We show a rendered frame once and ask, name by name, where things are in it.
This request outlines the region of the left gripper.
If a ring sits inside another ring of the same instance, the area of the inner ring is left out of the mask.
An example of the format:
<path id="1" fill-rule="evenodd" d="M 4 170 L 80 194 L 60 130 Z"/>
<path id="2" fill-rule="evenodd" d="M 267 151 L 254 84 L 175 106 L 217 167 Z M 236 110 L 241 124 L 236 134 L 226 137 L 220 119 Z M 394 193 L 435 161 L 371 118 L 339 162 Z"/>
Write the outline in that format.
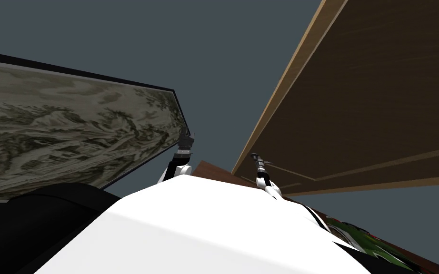
<path id="1" fill-rule="evenodd" d="M 190 151 L 194 143 L 194 133 L 190 133 L 187 127 L 183 127 L 180 131 L 178 146 L 179 150 Z"/>

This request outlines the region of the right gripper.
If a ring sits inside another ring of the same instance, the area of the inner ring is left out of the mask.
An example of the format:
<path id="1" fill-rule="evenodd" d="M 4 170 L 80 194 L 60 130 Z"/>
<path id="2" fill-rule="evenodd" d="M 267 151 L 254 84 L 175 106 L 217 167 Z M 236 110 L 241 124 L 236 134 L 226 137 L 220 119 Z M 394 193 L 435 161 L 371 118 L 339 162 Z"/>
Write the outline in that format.
<path id="1" fill-rule="evenodd" d="M 271 165 L 272 162 L 263 160 L 258 154 L 252 153 L 250 157 L 255 161 L 256 165 L 258 166 L 264 166 L 264 165 Z"/>

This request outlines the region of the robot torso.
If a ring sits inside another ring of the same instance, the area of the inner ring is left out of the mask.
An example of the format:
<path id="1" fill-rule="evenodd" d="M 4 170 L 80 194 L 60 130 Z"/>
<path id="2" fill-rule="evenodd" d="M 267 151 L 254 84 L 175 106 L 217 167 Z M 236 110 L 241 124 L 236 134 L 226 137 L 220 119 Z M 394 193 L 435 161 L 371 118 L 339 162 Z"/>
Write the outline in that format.
<path id="1" fill-rule="evenodd" d="M 35 274 L 370 274 L 305 207 L 181 175 L 107 209 Z"/>

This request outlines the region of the black framed landscape painting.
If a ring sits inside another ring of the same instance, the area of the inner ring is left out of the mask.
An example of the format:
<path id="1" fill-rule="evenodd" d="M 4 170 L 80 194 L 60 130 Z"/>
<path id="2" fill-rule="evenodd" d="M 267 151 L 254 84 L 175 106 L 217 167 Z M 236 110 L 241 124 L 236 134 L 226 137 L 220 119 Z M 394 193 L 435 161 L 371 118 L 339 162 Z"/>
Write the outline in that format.
<path id="1" fill-rule="evenodd" d="M 57 183 L 107 188 L 186 124 L 170 88 L 0 54 L 0 204 Z"/>

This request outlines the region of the brown wooden door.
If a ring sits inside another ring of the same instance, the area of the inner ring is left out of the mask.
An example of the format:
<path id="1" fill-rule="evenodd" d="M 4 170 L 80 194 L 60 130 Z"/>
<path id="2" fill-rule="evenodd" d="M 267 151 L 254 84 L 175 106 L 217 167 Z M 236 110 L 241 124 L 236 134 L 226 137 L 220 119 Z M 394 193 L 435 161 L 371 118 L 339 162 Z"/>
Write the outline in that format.
<path id="1" fill-rule="evenodd" d="M 439 185 L 439 0 L 321 0 L 252 153 L 287 196 Z"/>

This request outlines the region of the green patterned rug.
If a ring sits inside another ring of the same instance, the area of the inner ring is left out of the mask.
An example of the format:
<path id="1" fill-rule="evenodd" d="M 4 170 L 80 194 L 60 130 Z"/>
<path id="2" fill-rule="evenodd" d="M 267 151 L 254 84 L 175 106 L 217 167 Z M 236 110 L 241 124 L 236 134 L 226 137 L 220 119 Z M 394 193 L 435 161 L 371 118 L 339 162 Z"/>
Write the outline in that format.
<path id="1" fill-rule="evenodd" d="M 388 261 L 419 274 L 434 274 L 430 270 L 407 258 L 401 252 L 371 235 L 367 230 L 347 222 L 341 222 L 330 216 L 326 217 L 325 222 L 332 234 L 360 252 Z"/>

